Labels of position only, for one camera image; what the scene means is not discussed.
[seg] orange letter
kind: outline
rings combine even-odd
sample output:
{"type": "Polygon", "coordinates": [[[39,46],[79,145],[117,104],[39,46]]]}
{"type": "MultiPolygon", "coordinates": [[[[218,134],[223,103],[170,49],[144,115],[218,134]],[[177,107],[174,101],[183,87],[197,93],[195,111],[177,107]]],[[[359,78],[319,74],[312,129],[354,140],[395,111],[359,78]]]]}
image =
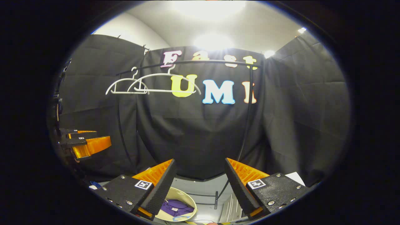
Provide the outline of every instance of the orange letter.
{"type": "MultiPolygon", "coordinates": [[[[250,92],[250,82],[244,81],[242,82],[242,85],[244,86],[244,93],[246,94],[246,98],[244,99],[244,102],[249,104],[249,92],[250,92]]],[[[257,102],[257,99],[254,97],[254,90],[253,90],[253,98],[251,100],[251,104],[254,104],[257,102]]]]}

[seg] textured grip pad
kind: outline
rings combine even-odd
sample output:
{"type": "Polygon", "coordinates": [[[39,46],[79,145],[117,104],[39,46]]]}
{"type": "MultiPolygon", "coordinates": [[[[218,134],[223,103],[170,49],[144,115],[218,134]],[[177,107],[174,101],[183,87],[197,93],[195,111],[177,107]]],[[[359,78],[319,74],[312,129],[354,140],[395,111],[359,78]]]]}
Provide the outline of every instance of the textured grip pad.
{"type": "Polygon", "coordinates": [[[164,174],[160,178],[157,185],[154,187],[152,192],[142,203],[141,207],[153,215],[157,215],[161,209],[161,206],[165,200],[165,197],[170,190],[171,184],[176,176],[177,167],[175,160],[172,159],[171,163],[165,170],[164,174]]]}
{"type": "Polygon", "coordinates": [[[244,213],[249,215],[259,208],[260,205],[243,185],[235,169],[227,158],[225,159],[225,173],[244,213]]]}

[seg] letter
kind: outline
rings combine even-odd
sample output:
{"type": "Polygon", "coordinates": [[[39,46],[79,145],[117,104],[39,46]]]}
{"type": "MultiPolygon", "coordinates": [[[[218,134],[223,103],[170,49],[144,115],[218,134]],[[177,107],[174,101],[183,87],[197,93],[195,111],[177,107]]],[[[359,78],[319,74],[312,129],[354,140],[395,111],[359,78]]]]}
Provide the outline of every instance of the letter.
{"type": "Polygon", "coordinates": [[[203,99],[204,104],[211,104],[214,102],[211,98],[211,95],[213,95],[216,103],[220,102],[222,96],[224,96],[224,98],[222,99],[223,104],[235,103],[232,92],[232,86],[234,84],[233,81],[224,81],[220,88],[217,87],[217,84],[214,80],[204,80],[203,84],[206,86],[206,93],[203,99]]]}
{"type": "Polygon", "coordinates": [[[198,51],[193,54],[192,60],[210,60],[206,51],[198,51]]]}
{"type": "MultiPolygon", "coordinates": [[[[180,83],[181,83],[182,77],[183,77],[182,75],[171,77],[171,80],[172,80],[171,90],[177,90],[177,91],[181,90],[180,83]]],[[[186,76],[186,78],[194,83],[194,80],[197,78],[197,75],[189,74],[188,76],[186,76]]],[[[192,83],[188,82],[188,89],[186,91],[193,92],[194,85],[192,83]]],[[[175,95],[176,97],[181,97],[181,98],[185,98],[185,97],[191,95],[191,93],[184,93],[184,92],[173,92],[172,94],[175,95]]]]}
{"type": "MultiPolygon", "coordinates": [[[[226,55],[226,56],[224,56],[224,60],[225,61],[230,61],[230,62],[235,62],[236,61],[236,57],[231,56],[231,55],[226,55]]],[[[225,66],[229,66],[229,67],[235,68],[238,65],[237,64],[231,64],[231,63],[225,63],[225,66]]]]}
{"type": "Polygon", "coordinates": [[[246,60],[246,63],[248,63],[248,64],[253,64],[254,62],[257,62],[257,60],[255,58],[253,58],[252,56],[246,56],[246,57],[243,57],[243,59],[246,60]]]}
{"type": "Polygon", "coordinates": [[[164,65],[161,67],[171,67],[173,64],[165,65],[168,62],[175,62],[178,59],[178,56],[182,55],[182,51],[172,51],[172,52],[164,52],[164,65]]]}
{"type": "MultiPolygon", "coordinates": [[[[246,94],[244,102],[249,104],[250,82],[249,81],[244,81],[244,82],[242,82],[242,85],[244,86],[244,93],[246,94]]],[[[257,102],[257,99],[254,97],[254,90],[253,90],[253,97],[252,97],[252,100],[251,100],[251,104],[254,104],[256,102],[257,102]]]]}

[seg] white ceiling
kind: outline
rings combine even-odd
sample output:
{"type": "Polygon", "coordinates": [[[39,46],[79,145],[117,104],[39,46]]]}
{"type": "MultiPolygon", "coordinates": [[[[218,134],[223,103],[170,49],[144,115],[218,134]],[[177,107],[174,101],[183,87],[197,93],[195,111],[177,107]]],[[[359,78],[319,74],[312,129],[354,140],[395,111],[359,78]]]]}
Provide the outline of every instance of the white ceiling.
{"type": "Polygon", "coordinates": [[[245,4],[235,13],[226,9],[215,13],[215,16],[227,15],[222,19],[213,19],[209,10],[201,12],[205,16],[193,10],[178,11],[173,1],[146,1],[127,13],[153,29],[171,47],[193,45],[196,37],[212,32],[229,37],[234,48],[264,53],[277,51],[300,34],[297,30],[301,25],[266,3],[245,1],[245,4]]]}

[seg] white paper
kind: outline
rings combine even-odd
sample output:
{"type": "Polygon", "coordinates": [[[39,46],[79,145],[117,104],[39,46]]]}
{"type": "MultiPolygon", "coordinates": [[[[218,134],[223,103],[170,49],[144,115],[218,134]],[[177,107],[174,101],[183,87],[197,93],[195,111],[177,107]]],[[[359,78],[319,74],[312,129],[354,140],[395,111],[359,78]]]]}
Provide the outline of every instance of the white paper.
{"type": "Polygon", "coordinates": [[[297,172],[286,174],[285,176],[289,177],[290,179],[294,180],[295,182],[305,186],[303,180],[299,176],[297,172]]]}

